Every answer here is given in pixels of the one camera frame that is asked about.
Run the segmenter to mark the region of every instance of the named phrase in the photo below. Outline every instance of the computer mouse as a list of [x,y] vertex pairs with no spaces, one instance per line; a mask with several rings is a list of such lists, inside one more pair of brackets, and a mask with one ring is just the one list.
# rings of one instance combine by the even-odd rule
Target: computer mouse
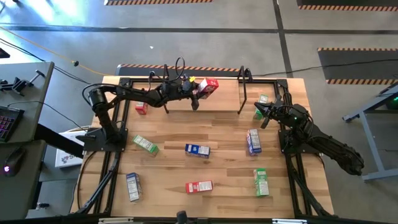
[[8,156],[3,165],[3,171],[6,177],[14,177],[17,175],[21,169],[25,153],[26,149],[19,147]]

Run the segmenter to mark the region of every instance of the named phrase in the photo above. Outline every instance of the table leg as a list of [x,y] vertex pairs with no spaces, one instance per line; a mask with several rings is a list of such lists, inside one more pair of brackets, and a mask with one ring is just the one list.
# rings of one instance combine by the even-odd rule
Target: table leg
[[37,125],[35,139],[44,140],[51,146],[61,149],[76,157],[83,158],[83,146],[63,137],[62,135],[45,126],[42,126],[41,124]]

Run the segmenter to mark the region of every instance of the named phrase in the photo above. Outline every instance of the gray metal frame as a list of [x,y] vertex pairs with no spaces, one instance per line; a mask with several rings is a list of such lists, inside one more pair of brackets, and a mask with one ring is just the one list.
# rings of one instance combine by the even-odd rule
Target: gray metal frame
[[363,175],[362,179],[364,181],[381,179],[386,177],[392,177],[398,175],[398,169],[389,169],[385,170],[383,163],[381,161],[379,151],[377,149],[376,142],[374,140],[374,135],[372,134],[371,128],[369,127],[369,123],[366,119],[366,112],[374,111],[376,108],[386,104],[388,101],[398,96],[398,85],[392,87],[388,91],[384,92],[381,96],[376,97],[366,105],[364,105],[361,109],[355,111],[351,115],[346,115],[343,117],[343,120],[347,123],[352,121],[355,118],[360,118],[362,121],[362,125],[366,134],[366,138],[368,139],[369,146],[371,148],[373,158],[376,162],[376,166],[378,171],[369,173],[368,175]]

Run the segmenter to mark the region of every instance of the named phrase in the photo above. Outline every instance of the green carton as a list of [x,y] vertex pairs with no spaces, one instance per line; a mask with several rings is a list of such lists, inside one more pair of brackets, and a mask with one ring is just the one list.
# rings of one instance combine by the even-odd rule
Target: green carton
[[136,143],[138,146],[140,146],[141,148],[143,148],[146,151],[148,151],[149,153],[151,153],[153,156],[156,156],[156,154],[159,151],[159,148],[155,144],[144,139],[143,137],[141,137],[139,135],[134,136],[132,141],[134,143]]
[[254,170],[254,185],[256,186],[257,197],[269,195],[267,173],[265,168]]
[[[266,95],[260,95],[259,103],[267,103],[268,102],[268,96]],[[254,119],[262,119],[262,114],[261,112],[256,108],[256,112],[254,113]]]

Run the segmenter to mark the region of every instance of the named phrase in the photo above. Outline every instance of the blue carton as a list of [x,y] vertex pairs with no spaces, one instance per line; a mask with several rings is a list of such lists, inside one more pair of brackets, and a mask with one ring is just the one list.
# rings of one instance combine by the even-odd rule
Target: blue carton
[[247,133],[250,156],[256,156],[261,153],[261,143],[259,133],[256,129],[250,129]]
[[186,144],[185,153],[189,156],[197,156],[208,159],[210,155],[210,147]]
[[138,174],[131,173],[126,175],[127,189],[129,190],[130,202],[141,199],[142,190]]

